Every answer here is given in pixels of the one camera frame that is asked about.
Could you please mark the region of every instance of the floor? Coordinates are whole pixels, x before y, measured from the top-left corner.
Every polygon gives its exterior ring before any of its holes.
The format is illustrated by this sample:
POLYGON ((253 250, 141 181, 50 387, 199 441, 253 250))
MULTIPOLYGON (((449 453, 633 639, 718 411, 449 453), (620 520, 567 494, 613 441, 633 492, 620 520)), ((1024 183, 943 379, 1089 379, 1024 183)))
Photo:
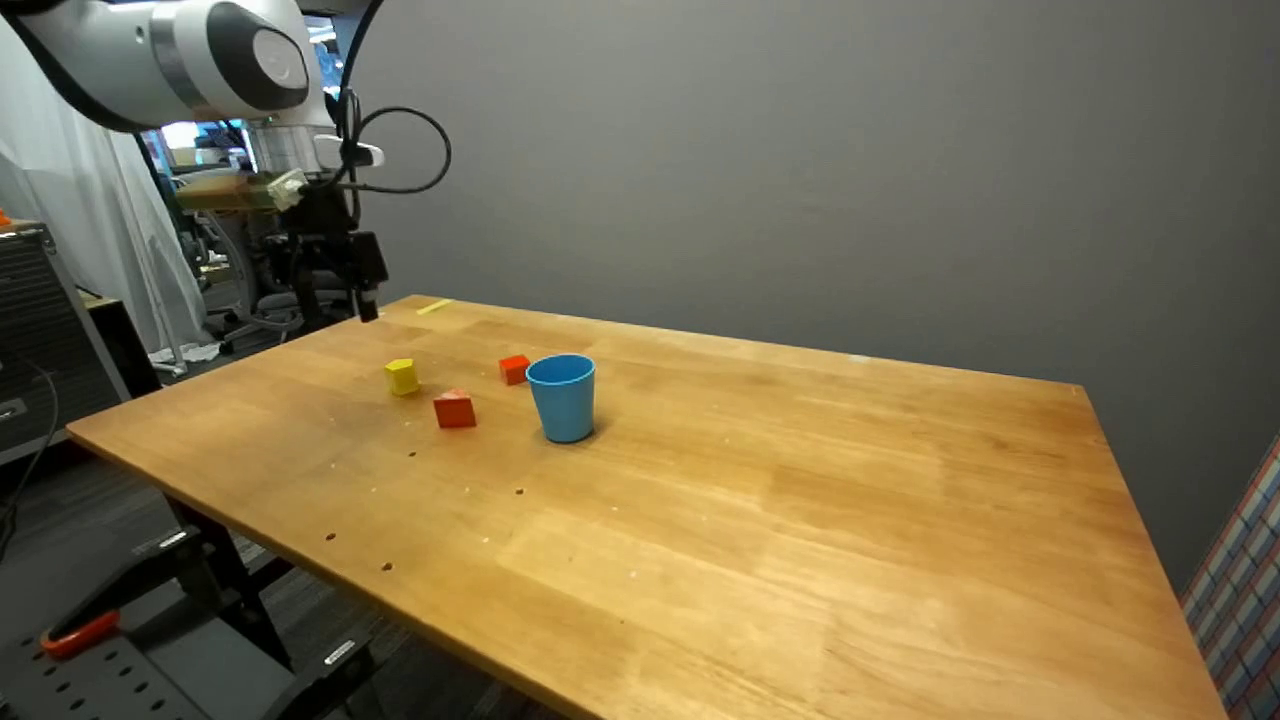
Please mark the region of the floor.
MULTIPOLYGON (((177 520, 148 482, 120 468, 108 468, 81 447, 54 447, 41 459, 23 505, 19 527, 8 556, 0 558, 0 720, 8 717, 84 717, 62 704, 19 704, 10 668, 26 652, 26 637, 43 627, 60 609, 101 585, 127 553, 167 536, 177 520)), ((123 627, 148 627, 148 620, 177 598, 177 585, 127 603, 123 627)), ((505 683, 465 668, 410 627, 392 623, 376 609, 328 589, 306 572, 286 572, 264 592, 267 616, 274 620, 297 664, 315 664, 344 637, 372 637, 384 659, 372 689, 357 695, 346 717, 449 717, 449 720, 514 720, 536 706, 505 683)), ((186 698, 217 720, 264 717, 271 698, 292 683, 292 672, 271 664, 228 623, 213 620, 199 633, 148 649, 148 659, 172 674, 186 698)))

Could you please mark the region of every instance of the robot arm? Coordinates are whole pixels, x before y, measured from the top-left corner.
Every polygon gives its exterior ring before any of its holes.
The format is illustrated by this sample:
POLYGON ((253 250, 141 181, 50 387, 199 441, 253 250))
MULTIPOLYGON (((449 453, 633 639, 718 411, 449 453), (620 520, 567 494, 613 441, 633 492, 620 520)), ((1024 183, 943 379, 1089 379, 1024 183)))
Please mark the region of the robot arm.
POLYGON ((0 0, 0 10, 54 92, 103 126, 328 122, 297 0, 0 0))

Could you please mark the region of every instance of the yellow block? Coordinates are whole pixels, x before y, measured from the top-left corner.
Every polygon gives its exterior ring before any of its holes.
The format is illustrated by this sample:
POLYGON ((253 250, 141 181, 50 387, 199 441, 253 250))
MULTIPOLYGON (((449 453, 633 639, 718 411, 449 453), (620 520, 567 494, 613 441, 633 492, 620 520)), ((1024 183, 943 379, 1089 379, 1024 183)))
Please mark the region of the yellow block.
POLYGON ((392 358, 387 363, 387 382, 392 382, 392 394, 415 394, 419 390, 415 363, 410 358, 392 358))

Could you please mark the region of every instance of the white curtain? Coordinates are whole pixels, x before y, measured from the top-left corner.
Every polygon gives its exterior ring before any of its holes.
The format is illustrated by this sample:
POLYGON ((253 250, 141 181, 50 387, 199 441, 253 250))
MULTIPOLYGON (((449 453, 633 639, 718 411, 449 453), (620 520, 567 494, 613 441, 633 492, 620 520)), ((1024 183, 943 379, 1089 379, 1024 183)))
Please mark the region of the white curtain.
POLYGON ((158 357, 205 357, 199 285, 131 135, 60 98, 0 20, 0 209, 48 222, 74 285, 123 299, 158 357))

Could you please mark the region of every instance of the wooden table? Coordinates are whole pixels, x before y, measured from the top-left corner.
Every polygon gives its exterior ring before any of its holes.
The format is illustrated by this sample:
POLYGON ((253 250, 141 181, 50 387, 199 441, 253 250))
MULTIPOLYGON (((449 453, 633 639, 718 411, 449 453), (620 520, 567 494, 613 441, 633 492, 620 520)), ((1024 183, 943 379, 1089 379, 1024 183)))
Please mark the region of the wooden table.
POLYGON ((70 436, 557 706, 1219 717, 1072 382, 410 297, 70 436), (570 447, 496 371, 557 346, 601 368, 570 447))

